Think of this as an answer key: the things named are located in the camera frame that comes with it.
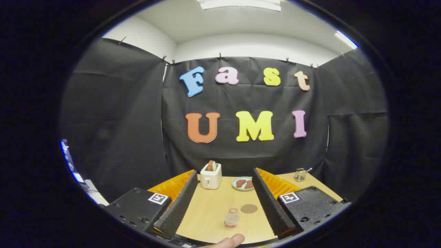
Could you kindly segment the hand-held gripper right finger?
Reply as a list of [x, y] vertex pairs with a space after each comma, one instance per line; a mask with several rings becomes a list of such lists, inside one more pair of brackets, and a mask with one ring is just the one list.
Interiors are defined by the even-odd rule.
[[346, 209], [316, 186], [299, 188], [272, 173], [254, 168], [252, 182], [269, 225], [278, 238], [309, 231]]

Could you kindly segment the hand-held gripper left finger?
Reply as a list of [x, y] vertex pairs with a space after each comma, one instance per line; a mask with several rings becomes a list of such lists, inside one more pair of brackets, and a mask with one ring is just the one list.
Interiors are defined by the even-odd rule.
[[150, 189], [135, 187], [103, 209], [137, 232], [171, 239], [183, 221], [197, 184], [197, 172], [190, 170]]

